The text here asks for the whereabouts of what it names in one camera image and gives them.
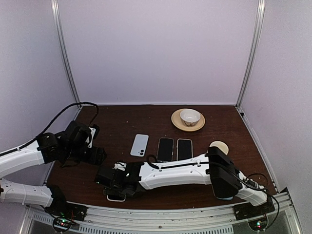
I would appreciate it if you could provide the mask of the light blue smartphone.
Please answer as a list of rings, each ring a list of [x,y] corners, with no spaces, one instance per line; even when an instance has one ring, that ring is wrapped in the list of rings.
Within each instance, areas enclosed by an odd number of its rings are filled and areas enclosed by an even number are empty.
[[[146,153],[149,136],[144,134],[136,134],[132,148],[130,151],[131,156],[143,157]]]

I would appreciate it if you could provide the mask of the light blue phone case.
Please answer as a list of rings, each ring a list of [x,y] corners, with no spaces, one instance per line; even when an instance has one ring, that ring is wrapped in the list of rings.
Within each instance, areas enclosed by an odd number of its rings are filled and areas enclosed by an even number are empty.
[[[231,197],[223,197],[223,198],[218,197],[217,199],[229,201],[229,200],[233,199],[233,196],[231,196]]]

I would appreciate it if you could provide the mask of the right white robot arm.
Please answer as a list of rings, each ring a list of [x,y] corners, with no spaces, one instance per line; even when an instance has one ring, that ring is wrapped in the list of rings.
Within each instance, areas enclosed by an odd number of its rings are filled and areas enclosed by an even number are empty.
[[[137,193],[175,185],[211,185],[216,198],[237,196],[250,203],[254,215],[269,206],[264,186],[245,176],[217,146],[194,158],[171,162],[117,162],[113,168],[101,166],[95,183],[106,191],[107,198],[125,201]]]

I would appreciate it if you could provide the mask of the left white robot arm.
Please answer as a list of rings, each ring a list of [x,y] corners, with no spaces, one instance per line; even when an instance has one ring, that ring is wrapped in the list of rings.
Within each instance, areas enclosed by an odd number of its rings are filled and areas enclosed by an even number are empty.
[[[58,186],[31,186],[6,180],[5,177],[20,170],[49,164],[54,161],[62,165],[72,159],[101,165],[107,154],[101,147],[93,145],[99,133],[99,127],[86,126],[71,121],[68,127],[59,133],[43,133],[35,139],[0,155],[0,201],[21,204],[34,204],[52,208],[59,216],[70,212],[70,205]]]

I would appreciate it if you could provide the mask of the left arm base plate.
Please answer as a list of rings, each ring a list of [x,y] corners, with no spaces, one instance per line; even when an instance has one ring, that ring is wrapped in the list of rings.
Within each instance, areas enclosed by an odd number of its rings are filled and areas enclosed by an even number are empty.
[[[64,206],[45,207],[45,210],[55,217],[62,217],[72,221],[84,221],[88,208],[83,205],[66,203]]]

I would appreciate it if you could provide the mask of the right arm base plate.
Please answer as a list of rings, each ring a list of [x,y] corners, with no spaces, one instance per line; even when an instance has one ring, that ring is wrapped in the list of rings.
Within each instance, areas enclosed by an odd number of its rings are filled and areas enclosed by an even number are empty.
[[[271,198],[259,206],[253,206],[251,203],[243,203],[233,206],[236,220],[249,219],[275,211],[275,206]]]

